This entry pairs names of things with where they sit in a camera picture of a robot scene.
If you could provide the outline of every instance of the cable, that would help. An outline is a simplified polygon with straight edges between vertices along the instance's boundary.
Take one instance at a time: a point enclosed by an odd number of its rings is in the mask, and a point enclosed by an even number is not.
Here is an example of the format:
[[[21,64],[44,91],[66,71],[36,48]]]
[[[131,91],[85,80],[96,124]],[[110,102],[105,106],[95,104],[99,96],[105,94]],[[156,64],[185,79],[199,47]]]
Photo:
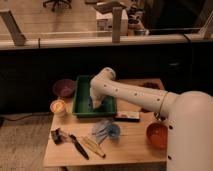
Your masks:
[[[4,118],[4,120],[7,120],[7,121],[19,121],[19,120],[29,118],[29,117],[32,117],[32,116],[48,116],[48,115],[51,115],[51,114],[50,113],[48,113],[48,114],[33,114],[32,113],[32,114],[29,114],[27,116],[19,117],[17,119],[11,119],[11,118],[4,117],[4,116],[1,116],[1,117]]]

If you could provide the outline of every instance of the green tray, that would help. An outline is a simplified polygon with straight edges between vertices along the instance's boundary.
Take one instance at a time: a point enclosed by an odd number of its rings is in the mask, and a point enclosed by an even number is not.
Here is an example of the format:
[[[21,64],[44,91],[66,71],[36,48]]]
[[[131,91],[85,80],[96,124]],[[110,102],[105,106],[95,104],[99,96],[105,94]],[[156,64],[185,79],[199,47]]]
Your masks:
[[[76,91],[73,102],[73,114],[81,118],[91,117],[106,117],[116,114],[116,100],[114,97],[106,96],[103,104],[97,108],[92,109],[89,106],[90,98],[90,80],[93,76],[80,75],[77,77]]]

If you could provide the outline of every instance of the small cup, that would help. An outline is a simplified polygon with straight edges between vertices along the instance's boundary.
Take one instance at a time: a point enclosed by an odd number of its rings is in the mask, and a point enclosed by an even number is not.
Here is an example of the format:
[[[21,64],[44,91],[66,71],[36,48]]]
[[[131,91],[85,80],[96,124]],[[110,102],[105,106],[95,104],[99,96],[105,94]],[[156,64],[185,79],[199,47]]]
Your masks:
[[[66,104],[63,100],[54,100],[50,105],[50,110],[57,116],[63,117],[67,114]]]
[[[117,124],[112,123],[107,127],[107,134],[110,139],[118,139],[120,132],[120,127]]]

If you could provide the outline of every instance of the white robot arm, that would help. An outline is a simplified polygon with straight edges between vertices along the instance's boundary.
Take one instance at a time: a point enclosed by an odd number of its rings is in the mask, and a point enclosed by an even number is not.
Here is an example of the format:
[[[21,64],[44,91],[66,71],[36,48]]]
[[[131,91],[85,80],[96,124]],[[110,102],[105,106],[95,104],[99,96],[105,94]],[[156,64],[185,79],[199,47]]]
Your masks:
[[[181,95],[122,84],[104,68],[90,83],[93,107],[106,95],[121,98],[168,118],[167,171],[213,170],[213,98],[198,91]]]

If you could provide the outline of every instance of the yellow object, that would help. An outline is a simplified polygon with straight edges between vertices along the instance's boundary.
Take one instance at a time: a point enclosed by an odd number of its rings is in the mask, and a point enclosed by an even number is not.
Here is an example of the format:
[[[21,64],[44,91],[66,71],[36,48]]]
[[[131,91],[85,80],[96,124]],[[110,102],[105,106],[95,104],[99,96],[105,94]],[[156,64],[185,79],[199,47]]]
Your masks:
[[[94,153],[98,154],[99,156],[101,156],[103,158],[106,157],[106,155],[102,151],[101,147],[98,144],[96,144],[94,141],[92,141],[91,139],[89,139],[88,137],[84,137],[81,142],[82,142],[82,144],[84,146],[86,146],[87,148],[89,148]]]

